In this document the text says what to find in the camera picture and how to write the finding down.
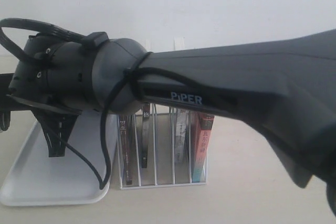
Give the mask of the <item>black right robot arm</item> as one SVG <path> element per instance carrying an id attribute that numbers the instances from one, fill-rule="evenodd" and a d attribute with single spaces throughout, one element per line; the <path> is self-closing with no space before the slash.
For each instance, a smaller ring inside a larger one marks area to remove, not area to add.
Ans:
<path id="1" fill-rule="evenodd" d="M 2 111 L 31 110 L 44 119 L 74 120 L 102 113 L 132 114 L 145 102 L 240 120 L 262 136 L 293 182 L 312 176 L 327 185 L 335 210 L 335 30 L 283 41 L 152 53 L 132 39 L 40 28 L 19 48 L 1 35 L 19 61 L 2 74 Z"/>

